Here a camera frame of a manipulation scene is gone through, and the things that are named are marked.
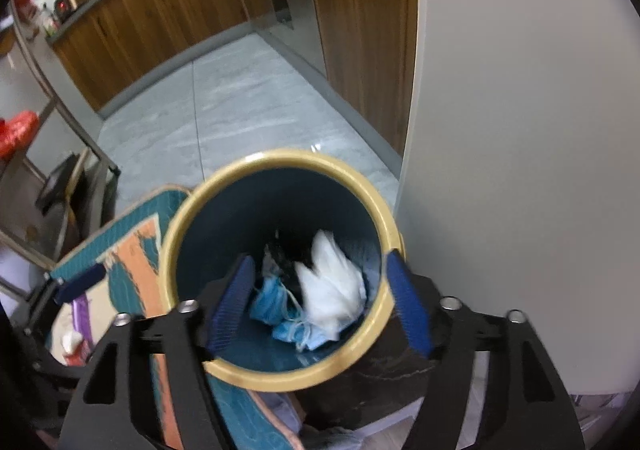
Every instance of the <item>gray baseboard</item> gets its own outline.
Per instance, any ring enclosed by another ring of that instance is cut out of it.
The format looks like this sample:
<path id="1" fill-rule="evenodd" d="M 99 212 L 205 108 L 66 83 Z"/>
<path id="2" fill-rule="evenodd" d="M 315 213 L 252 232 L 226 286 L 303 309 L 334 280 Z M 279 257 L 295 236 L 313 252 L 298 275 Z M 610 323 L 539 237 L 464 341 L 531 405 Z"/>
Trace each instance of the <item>gray baseboard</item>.
<path id="1" fill-rule="evenodd" d="M 174 72 L 176 69 L 216 48 L 222 47 L 229 42 L 233 42 L 234 40 L 238 40 L 239 38 L 248 35 L 253 32 L 253 30 L 254 28 L 251 24 L 243 22 L 242 24 L 225 29 L 222 33 L 210 36 L 206 40 L 185 49 L 183 52 L 169 58 L 166 62 L 163 62 L 159 66 L 151 69 L 151 71 L 145 74 L 142 78 L 139 78 L 129 87 L 116 94 L 103 108 L 98 111 L 98 115 L 102 118 L 108 118 L 129 100 L 140 94 L 146 88 L 151 87 L 158 80 L 161 80 L 168 74 Z"/>
<path id="2" fill-rule="evenodd" d="M 312 87 L 322 94 L 322 97 L 344 117 L 347 122 L 362 136 L 364 141 L 378 155 L 382 162 L 388 167 L 391 173 L 400 178 L 400 169 L 402 168 L 402 157 L 393 150 L 393 147 L 380 136 L 379 132 L 373 128 L 360 113 L 345 101 L 340 94 L 336 93 L 329 85 L 326 78 L 320 74 L 314 67 L 308 64 L 305 59 L 294 53 L 285 46 L 280 40 L 265 30 L 256 29 L 264 41 L 273 47 L 282 57 L 298 71 Z"/>

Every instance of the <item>purple fabric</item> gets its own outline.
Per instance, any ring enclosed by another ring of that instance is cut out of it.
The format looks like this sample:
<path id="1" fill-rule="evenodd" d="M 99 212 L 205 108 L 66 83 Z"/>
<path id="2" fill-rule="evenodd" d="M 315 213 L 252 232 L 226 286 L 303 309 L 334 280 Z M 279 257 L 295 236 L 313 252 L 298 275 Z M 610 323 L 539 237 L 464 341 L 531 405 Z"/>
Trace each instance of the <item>purple fabric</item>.
<path id="1" fill-rule="evenodd" d="M 74 330 L 78 331 L 87 341 L 90 348 L 94 348 L 94 339 L 91 336 L 91 320 L 89 318 L 89 300 L 86 293 L 76 298 L 71 303 L 71 318 L 74 323 Z"/>

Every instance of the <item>tile grout line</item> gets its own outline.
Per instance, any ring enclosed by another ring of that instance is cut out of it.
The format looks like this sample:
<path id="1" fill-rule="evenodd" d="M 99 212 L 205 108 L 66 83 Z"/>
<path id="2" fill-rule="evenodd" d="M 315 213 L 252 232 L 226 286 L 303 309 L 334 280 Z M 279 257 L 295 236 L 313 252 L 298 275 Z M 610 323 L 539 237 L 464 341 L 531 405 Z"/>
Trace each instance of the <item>tile grout line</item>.
<path id="1" fill-rule="evenodd" d="M 202 151 L 200 149 L 200 135 L 198 133 L 198 110 L 196 109 L 196 75 L 195 64 L 191 61 L 191 90 L 193 91 L 193 121 L 196 124 L 196 143 L 198 144 L 198 157 L 200 158 L 200 171 L 202 172 L 202 180 L 204 181 L 204 165 L 202 164 Z"/>

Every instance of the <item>black cabinet handle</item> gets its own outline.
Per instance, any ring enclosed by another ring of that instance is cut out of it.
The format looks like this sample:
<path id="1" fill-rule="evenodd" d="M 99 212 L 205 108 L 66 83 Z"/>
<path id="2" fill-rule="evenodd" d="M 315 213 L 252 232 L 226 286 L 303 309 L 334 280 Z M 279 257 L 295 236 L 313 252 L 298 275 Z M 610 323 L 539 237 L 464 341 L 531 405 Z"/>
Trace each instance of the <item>black cabinet handle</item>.
<path id="1" fill-rule="evenodd" d="M 105 38 L 107 38 L 107 32 L 104 30 L 104 26 L 102 25 L 102 21 L 100 20 L 100 17 L 97 16 L 95 20 L 98 23 L 98 27 L 100 28 L 100 31 L 102 32 L 102 34 L 104 35 Z"/>

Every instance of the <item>screw head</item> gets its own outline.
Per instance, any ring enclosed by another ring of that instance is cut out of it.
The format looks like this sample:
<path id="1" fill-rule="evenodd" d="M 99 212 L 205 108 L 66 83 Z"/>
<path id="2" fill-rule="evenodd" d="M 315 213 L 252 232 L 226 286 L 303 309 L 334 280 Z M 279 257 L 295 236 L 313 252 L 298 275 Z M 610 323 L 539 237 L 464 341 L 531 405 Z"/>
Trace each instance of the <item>screw head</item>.
<path id="1" fill-rule="evenodd" d="M 185 300 L 184 302 L 180 302 L 178 304 L 178 311 L 180 313 L 190 313 L 191 311 L 196 311 L 197 308 L 197 300 Z"/>
<path id="2" fill-rule="evenodd" d="M 509 311 L 507 318 L 509 322 L 513 322 L 514 324 L 524 324 L 527 321 L 527 316 L 519 309 Z"/>
<path id="3" fill-rule="evenodd" d="M 113 325 L 115 326 L 127 325 L 129 322 L 131 322 L 131 315 L 128 313 L 118 313 L 113 319 Z"/>
<path id="4" fill-rule="evenodd" d="M 440 307 L 449 311 L 457 311 L 462 307 L 462 302 L 454 296 L 446 296 L 440 300 Z"/>

